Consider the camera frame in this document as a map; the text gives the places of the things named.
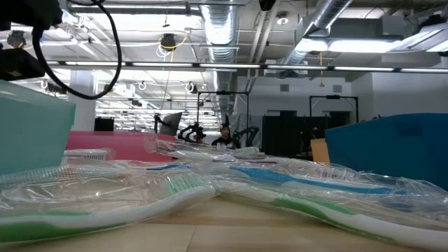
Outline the black partition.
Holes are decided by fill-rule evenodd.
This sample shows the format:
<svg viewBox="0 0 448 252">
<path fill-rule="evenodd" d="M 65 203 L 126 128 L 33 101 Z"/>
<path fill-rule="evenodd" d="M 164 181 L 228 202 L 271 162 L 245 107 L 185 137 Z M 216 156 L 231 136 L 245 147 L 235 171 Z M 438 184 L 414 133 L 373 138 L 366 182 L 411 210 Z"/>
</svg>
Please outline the black partition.
<svg viewBox="0 0 448 252">
<path fill-rule="evenodd" d="M 311 140 L 323 139 L 325 131 L 348 125 L 350 112 L 330 111 L 323 116 L 296 116 L 282 111 L 262 119 L 261 150 L 267 155 L 311 159 Z"/>
</svg>

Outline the pink plastic bin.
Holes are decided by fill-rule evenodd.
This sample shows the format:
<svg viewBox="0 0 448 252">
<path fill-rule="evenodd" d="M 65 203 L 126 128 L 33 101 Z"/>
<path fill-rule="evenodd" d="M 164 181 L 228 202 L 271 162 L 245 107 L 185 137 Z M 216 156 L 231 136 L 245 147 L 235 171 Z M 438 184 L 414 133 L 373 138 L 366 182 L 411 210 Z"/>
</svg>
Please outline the pink plastic bin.
<svg viewBox="0 0 448 252">
<path fill-rule="evenodd" d="M 173 141 L 173 136 L 147 132 L 87 132 L 70 131 L 66 149 L 98 149 L 112 151 L 116 160 L 171 162 L 172 158 L 157 152 L 150 153 L 157 140 Z"/>
</svg>

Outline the mint green plastic bin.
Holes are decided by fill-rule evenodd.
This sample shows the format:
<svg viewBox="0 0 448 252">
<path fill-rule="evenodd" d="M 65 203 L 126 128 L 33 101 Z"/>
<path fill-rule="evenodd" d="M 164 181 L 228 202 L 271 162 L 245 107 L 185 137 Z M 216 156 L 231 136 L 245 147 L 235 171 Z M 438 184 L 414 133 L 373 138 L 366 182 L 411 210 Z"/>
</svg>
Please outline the mint green plastic bin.
<svg viewBox="0 0 448 252">
<path fill-rule="evenodd" d="M 0 80 L 0 175 L 58 166 L 76 105 Z"/>
</svg>

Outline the orange white wrapped toothbrush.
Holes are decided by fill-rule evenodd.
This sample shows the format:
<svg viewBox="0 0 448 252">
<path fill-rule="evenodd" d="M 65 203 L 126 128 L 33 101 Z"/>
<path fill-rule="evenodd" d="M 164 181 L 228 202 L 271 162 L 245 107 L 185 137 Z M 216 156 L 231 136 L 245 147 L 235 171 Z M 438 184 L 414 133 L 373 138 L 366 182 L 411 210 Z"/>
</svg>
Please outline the orange white wrapped toothbrush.
<svg viewBox="0 0 448 252">
<path fill-rule="evenodd" d="M 68 162 L 71 159 L 89 159 L 89 160 L 111 160 L 115 157 L 115 152 L 107 148 L 94 149 L 73 149 L 65 150 L 62 161 Z"/>
</svg>

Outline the black background station frame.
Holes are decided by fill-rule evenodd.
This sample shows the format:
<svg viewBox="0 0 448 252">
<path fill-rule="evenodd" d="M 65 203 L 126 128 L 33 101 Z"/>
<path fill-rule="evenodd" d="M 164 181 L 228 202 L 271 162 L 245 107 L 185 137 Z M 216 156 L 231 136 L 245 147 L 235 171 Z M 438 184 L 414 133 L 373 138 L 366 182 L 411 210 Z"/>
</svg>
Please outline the black background station frame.
<svg viewBox="0 0 448 252">
<path fill-rule="evenodd" d="M 230 95 L 245 95 L 246 96 L 246 129 L 249 128 L 249 95 L 250 92 L 233 92 L 233 91 L 225 91 L 225 90 L 221 90 L 221 91 L 199 91 L 197 93 L 197 102 L 196 102 L 196 120 L 195 122 L 198 123 L 199 122 L 199 117 L 200 117 L 200 103 L 202 102 L 202 100 L 200 99 L 202 94 L 207 94 L 207 96 L 209 95 L 216 95 L 217 97 L 219 96 L 230 96 Z"/>
<path fill-rule="evenodd" d="M 359 98 L 353 97 L 353 96 L 340 96 L 337 94 L 330 94 L 330 95 L 312 95 L 309 96 L 309 118 L 312 118 L 313 115 L 313 99 L 329 99 L 329 100 L 337 100 L 337 99 L 344 99 L 346 102 L 348 102 L 349 99 L 352 99 L 355 101 L 355 111 L 356 111 L 356 123 L 359 123 Z"/>
</svg>

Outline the grey background monitor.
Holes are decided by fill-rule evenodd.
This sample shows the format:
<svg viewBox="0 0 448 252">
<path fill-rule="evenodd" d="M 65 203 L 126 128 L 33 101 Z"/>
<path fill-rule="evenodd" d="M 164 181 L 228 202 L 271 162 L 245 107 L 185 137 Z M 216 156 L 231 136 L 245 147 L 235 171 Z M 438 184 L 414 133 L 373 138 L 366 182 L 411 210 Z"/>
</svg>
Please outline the grey background monitor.
<svg viewBox="0 0 448 252">
<path fill-rule="evenodd" d="M 154 115 L 154 131 L 159 134 L 176 136 L 179 129 L 179 123 L 181 121 L 183 113 L 173 113 L 166 115 L 164 118 L 160 117 L 159 113 Z"/>
</svg>

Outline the person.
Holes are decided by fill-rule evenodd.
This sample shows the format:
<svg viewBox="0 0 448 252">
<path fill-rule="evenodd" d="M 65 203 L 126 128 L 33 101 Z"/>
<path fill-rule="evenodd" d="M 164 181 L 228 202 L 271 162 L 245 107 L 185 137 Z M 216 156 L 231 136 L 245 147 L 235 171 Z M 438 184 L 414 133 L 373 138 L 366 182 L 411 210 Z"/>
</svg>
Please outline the person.
<svg viewBox="0 0 448 252">
<path fill-rule="evenodd" d="M 212 143 L 212 146 L 224 146 L 230 149 L 238 149 L 241 148 L 241 144 L 238 140 L 235 140 L 230 135 L 230 128 L 228 125 L 222 124 L 220 126 L 220 137 L 215 139 Z"/>
</svg>

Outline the black box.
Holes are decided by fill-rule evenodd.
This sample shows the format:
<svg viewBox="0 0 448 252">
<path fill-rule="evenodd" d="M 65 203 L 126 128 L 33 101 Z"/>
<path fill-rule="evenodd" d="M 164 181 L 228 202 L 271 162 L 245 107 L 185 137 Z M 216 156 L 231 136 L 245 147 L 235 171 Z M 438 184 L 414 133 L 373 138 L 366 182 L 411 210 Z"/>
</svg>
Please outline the black box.
<svg viewBox="0 0 448 252">
<path fill-rule="evenodd" d="M 94 131 L 96 132 L 112 132 L 114 130 L 113 118 L 98 117 L 94 119 Z"/>
</svg>

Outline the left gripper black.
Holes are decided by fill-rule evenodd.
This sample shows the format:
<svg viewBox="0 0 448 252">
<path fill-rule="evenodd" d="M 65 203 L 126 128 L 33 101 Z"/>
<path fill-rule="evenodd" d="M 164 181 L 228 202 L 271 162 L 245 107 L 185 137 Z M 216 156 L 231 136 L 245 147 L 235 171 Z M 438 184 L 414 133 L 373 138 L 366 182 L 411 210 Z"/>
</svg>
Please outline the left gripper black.
<svg viewBox="0 0 448 252">
<path fill-rule="evenodd" d="M 0 31 L 12 23 L 49 29 L 62 23 L 58 0 L 0 0 Z M 18 81 L 40 78 L 46 72 L 39 61 L 21 48 L 0 50 L 0 80 Z"/>
</svg>

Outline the blue plastic bin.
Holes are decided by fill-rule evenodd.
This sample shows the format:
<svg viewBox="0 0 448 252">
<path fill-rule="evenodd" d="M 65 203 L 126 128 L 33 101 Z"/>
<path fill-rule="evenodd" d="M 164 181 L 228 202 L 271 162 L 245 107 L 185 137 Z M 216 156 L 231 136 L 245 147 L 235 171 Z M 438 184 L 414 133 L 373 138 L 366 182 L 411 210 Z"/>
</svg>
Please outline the blue plastic bin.
<svg viewBox="0 0 448 252">
<path fill-rule="evenodd" d="M 325 131 L 330 161 L 448 190 L 448 113 L 392 115 Z"/>
</svg>

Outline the LED light bar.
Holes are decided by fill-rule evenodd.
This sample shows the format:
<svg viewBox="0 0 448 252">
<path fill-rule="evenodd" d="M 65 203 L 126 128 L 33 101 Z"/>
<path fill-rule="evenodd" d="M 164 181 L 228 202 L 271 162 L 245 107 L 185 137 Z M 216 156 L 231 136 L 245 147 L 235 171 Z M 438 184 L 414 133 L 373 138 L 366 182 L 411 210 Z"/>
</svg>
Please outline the LED light bar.
<svg viewBox="0 0 448 252">
<path fill-rule="evenodd" d="M 117 62 L 102 61 L 48 61 L 53 69 L 102 69 L 116 70 Z M 448 68 L 416 68 L 416 67 L 381 67 L 381 66 L 324 66 L 324 65 L 285 65 L 285 64 L 231 64 L 231 63 L 199 63 L 199 62 L 123 62 L 122 70 L 154 70 L 172 71 L 341 71 L 341 72 L 381 72 L 399 74 L 448 74 Z"/>
</svg>

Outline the green white toothbrush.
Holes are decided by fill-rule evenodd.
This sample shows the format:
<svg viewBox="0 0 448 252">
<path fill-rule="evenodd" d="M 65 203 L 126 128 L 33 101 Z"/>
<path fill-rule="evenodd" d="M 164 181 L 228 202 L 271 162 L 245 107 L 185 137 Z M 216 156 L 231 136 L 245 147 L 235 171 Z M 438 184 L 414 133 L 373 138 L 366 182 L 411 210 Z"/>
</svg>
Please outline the green white toothbrush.
<svg viewBox="0 0 448 252">
<path fill-rule="evenodd" d="M 222 145 L 209 146 L 179 139 L 162 140 L 155 133 L 150 133 L 145 136 L 144 148 L 148 153 L 159 153 L 184 160 L 237 162 L 238 160 L 258 161 L 267 158 L 256 147 L 231 149 Z"/>
<path fill-rule="evenodd" d="M 448 252 L 448 231 L 391 223 L 356 213 L 331 202 L 294 196 L 266 186 L 238 181 L 235 177 L 217 176 L 216 183 L 223 193 L 244 198 L 251 203 L 298 212 L 366 237 Z"/>
<path fill-rule="evenodd" d="M 216 196 L 188 169 L 63 164 L 0 176 L 0 244 L 119 228 Z"/>
</svg>

